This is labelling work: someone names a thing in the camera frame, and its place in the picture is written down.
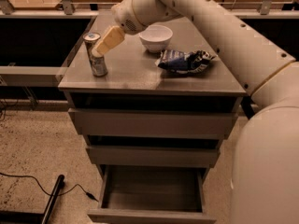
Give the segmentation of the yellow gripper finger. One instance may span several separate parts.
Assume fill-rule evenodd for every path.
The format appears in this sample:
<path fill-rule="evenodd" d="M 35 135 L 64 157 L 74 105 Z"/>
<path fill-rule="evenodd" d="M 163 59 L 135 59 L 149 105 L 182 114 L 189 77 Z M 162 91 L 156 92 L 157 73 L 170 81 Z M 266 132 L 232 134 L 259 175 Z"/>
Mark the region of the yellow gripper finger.
<path fill-rule="evenodd" d="M 125 32 L 120 26 L 109 27 L 103 38 L 101 38 L 92 48 L 94 57 L 103 57 L 111 49 L 117 47 L 125 38 Z"/>

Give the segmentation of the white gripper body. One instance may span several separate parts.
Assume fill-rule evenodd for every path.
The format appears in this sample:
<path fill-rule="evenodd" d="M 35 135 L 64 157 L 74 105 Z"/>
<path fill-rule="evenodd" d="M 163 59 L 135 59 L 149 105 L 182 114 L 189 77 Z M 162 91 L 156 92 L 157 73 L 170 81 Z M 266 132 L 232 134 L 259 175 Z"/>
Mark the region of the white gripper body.
<path fill-rule="evenodd" d="M 140 22 L 137 20 L 133 0 L 123 0 L 111 9 L 115 22 L 128 35 L 135 35 L 140 32 Z"/>

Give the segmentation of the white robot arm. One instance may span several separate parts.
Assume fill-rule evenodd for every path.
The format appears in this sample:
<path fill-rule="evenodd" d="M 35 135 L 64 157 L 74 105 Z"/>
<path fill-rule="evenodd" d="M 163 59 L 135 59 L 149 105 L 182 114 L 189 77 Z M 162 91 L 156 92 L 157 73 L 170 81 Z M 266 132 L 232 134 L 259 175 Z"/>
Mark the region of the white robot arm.
<path fill-rule="evenodd" d="M 157 21 L 189 19 L 261 108 L 235 146 L 231 224 L 299 224 L 299 63 L 213 0 L 123 0 L 101 56 Z"/>

